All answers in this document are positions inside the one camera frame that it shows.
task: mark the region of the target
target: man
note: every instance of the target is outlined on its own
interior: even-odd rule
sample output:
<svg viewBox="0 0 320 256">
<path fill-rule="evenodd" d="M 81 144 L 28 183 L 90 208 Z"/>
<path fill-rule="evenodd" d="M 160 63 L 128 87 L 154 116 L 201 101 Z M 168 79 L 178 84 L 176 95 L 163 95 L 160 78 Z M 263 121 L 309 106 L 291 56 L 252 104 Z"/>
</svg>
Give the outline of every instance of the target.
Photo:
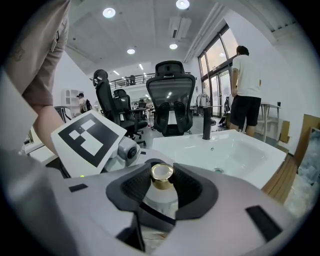
<svg viewBox="0 0 320 256">
<path fill-rule="evenodd" d="M 79 98 L 79 110 L 80 113 L 83 114 L 84 112 L 88 111 L 87 110 L 87 100 L 85 99 L 84 94 L 81 92 L 79 93 L 79 95 L 77 96 L 77 98 Z"/>
<path fill-rule="evenodd" d="M 40 140 L 57 154 L 51 132 L 64 124 L 53 107 L 55 70 L 68 39 L 71 0 L 47 1 L 27 22 L 9 53 L 4 69 L 38 117 Z"/>
<path fill-rule="evenodd" d="M 257 64 L 249 57 L 244 46 L 236 48 L 237 57 L 232 61 L 232 96 L 230 129 L 238 131 L 246 119 L 246 134 L 255 134 L 261 104 L 261 80 Z"/>
</svg>

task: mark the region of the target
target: railing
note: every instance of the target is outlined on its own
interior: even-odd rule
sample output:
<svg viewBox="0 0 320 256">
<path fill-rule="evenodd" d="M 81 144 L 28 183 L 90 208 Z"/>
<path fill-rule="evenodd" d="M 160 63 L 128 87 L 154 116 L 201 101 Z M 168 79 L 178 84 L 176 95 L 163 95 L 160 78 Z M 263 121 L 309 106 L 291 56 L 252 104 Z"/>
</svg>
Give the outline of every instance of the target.
<svg viewBox="0 0 320 256">
<path fill-rule="evenodd" d="M 115 90 L 115 89 L 120 89 L 121 87 L 126 87 L 126 86 L 141 85 L 141 84 L 145 84 L 147 80 L 154 77 L 155 77 L 155 73 L 126 76 L 125 78 L 120 78 L 117 80 L 110 81 L 110 88 L 111 90 Z"/>
</svg>

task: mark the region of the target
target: white t-shirt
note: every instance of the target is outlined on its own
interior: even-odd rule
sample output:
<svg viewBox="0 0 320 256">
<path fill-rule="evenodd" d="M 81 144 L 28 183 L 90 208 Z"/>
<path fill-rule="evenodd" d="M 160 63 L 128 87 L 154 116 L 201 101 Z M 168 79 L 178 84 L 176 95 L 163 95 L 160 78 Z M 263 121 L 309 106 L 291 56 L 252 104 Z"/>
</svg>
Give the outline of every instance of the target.
<svg viewBox="0 0 320 256">
<path fill-rule="evenodd" d="M 252 58 L 239 55 L 233 59 L 232 68 L 239 70 L 236 94 L 261 98 L 260 72 Z"/>
<path fill-rule="evenodd" d="M 80 107 L 80 109 L 83 109 L 85 103 L 86 103 L 86 99 L 85 98 L 80 98 L 79 99 L 79 107 Z"/>
</svg>

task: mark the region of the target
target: air vent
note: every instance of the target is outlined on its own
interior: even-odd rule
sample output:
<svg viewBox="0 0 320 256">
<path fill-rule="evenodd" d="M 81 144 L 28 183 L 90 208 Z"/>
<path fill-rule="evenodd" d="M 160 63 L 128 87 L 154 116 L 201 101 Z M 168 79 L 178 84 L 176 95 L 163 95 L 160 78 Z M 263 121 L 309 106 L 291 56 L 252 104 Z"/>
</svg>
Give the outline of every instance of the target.
<svg viewBox="0 0 320 256">
<path fill-rule="evenodd" d="M 190 18 L 171 17 L 169 23 L 169 36 L 178 40 L 186 38 L 190 25 Z"/>
</svg>

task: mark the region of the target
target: window frame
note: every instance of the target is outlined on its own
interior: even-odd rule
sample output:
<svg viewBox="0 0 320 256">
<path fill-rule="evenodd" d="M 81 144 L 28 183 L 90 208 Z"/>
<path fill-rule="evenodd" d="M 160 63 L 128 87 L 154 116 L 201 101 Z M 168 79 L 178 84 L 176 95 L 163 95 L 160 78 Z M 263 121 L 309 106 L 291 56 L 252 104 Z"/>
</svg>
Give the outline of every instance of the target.
<svg viewBox="0 0 320 256">
<path fill-rule="evenodd" d="M 229 70 L 229 74 L 230 74 L 230 85 L 232 84 L 232 81 L 231 81 L 231 74 L 232 74 L 232 61 L 233 59 L 237 56 L 237 55 L 234 55 L 234 56 L 229 56 L 228 54 L 228 51 L 226 49 L 226 45 L 224 43 L 224 40 L 222 38 L 223 34 L 225 32 L 227 32 L 229 30 L 229 26 L 228 24 L 226 24 L 217 34 L 216 36 L 214 36 L 214 38 L 210 41 L 210 43 L 204 48 L 204 50 L 201 52 L 201 54 L 198 56 L 198 62 L 199 62 L 199 67 L 200 67 L 200 74 L 201 74 L 201 85 L 202 85 L 202 91 L 204 91 L 204 81 L 206 79 L 208 79 L 208 82 L 209 82 L 209 89 L 210 89 L 210 106 L 213 105 L 213 90 L 212 90 L 212 83 L 211 83 L 211 78 L 213 76 L 216 76 L 221 70 L 225 70 L 225 69 L 228 69 Z M 220 40 L 221 43 L 222 43 L 222 47 L 223 47 L 223 50 L 224 50 L 224 54 L 226 56 L 226 61 L 224 61 L 223 63 L 221 63 L 220 65 L 216 66 L 214 69 L 210 70 L 209 68 L 209 63 L 208 63 L 208 57 L 207 57 L 207 51 L 218 41 Z M 207 68 L 207 73 L 206 74 L 203 74 L 203 69 L 202 69 L 202 63 L 201 63 L 201 58 L 205 56 L 205 62 L 206 62 L 206 68 Z M 221 82 L 218 81 L 219 83 L 219 98 L 220 100 L 222 99 L 222 95 L 221 95 Z M 221 117 L 222 115 L 222 107 L 219 107 L 219 110 L 218 110 L 218 116 L 216 117 Z"/>
</svg>

